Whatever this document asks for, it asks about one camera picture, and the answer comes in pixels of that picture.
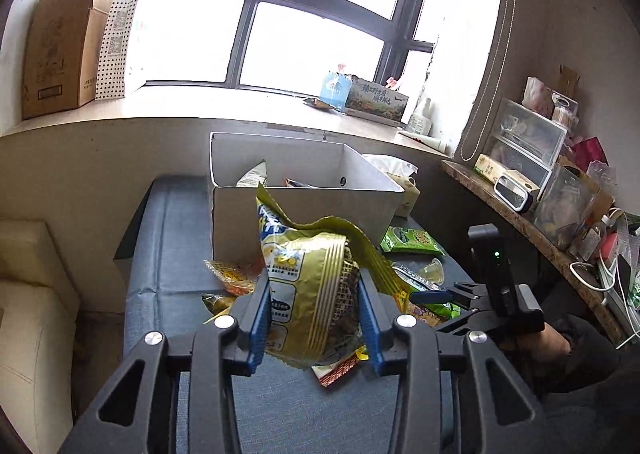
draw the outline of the pink bag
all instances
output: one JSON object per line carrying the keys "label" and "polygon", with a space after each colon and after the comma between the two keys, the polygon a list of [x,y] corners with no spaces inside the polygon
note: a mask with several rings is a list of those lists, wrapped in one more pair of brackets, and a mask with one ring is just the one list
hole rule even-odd
{"label": "pink bag", "polygon": [[575,152],[574,163],[582,172],[587,172],[589,163],[592,161],[601,161],[607,165],[609,164],[597,137],[583,139],[580,143],[576,143],[571,147],[571,150]]}

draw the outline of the plastic storage box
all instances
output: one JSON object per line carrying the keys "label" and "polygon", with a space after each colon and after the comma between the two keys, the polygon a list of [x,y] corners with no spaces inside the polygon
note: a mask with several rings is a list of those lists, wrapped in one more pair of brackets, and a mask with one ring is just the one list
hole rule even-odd
{"label": "plastic storage box", "polygon": [[566,137],[566,129],[504,98],[484,154],[525,175],[542,197]]}

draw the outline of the gray wall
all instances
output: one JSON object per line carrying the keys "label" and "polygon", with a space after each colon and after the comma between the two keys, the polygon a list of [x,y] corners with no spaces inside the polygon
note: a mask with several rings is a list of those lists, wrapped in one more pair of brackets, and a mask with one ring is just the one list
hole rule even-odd
{"label": "gray wall", "polygon": [[473,163],[500,99],[521,100],[527,76],[555,87],[560,64],[582,76],[579,132],[599,137],[618,169],[620,206],[640,212],[640,37],[619,0],[503,0],[486,87],[481,85],[456,158]]}
{"label": "gray wall", "polygon": [[[0,217],[46,221],[82,308],[122,312],[126,287],[113,256],[151,182],[165,174],[208,175],[212,130],[301,136],[274,127],[141,118],[6,135],[0,137]],[[361,137],[328,134],[327,140],[416,164],[422,195],[415,217],[454,255],[466,248],[469,221],[492,217],[484,203],[441,172],[435,154]]]}

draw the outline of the beige sofa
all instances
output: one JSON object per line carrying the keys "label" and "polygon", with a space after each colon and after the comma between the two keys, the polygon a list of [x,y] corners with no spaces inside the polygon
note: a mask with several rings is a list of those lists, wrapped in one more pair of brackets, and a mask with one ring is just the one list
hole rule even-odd
{"label": "beige sofa", "polygon": [[0,221],[0,405],[33,454],[57,452],[73,426],[78,307],[46,225]]}

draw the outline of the white cardboard box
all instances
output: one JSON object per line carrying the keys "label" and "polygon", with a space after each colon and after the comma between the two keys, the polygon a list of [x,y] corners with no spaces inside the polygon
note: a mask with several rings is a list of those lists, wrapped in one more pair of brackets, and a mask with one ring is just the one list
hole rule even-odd
{"label": "white cardboard box", "polygon": [[124,98],[145,85],[158,7],[159,0],[113,0],[100,47],[96,100]]}
{"label": "white cardboard box", "polygon": [[[255,134],[212,132],[209,139],[213,257],[253,262],[260,254],[255,188],[238,180],[265,160],[267,188],[290,219],[312,223],[337,215],[378,245],[402,203],[404,190],[340,143]],[[318,188],[286,188],[283,178]]]}

